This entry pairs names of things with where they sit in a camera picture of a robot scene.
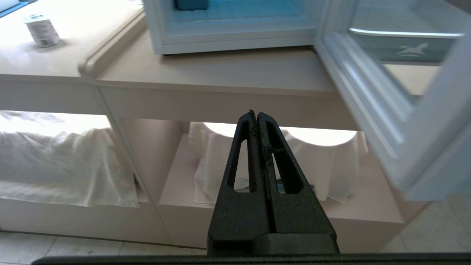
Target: white floor tile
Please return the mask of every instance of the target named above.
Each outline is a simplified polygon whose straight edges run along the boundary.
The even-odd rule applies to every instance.
[[[44,257],[55,236],[0,232],[0,262],[30,264]]]
[[[191,249],[125,242],[120,255],[191,255]]]
[[[447,201],[434,202],[401,236],[409,252],[471,251],[471,236]]]
[[[207,254],[208,254],[208,250],[206,250],[206,249],[196,249],[196,248],[193,248],[193,249],[191,249],[191,254],[192,254],[192,255],[207,255]]]
[[[120,241],[58,237],[46,256],[116,256]]]
[[[397,235],[393,238],[384,248],[380,251],[381,253],[404,253],[407,252],[406,245],[402,241],[401,235]]]
[[[468,181],[458,191],[448,198],[453,210],[461,223],[471,234],[471,181]]]

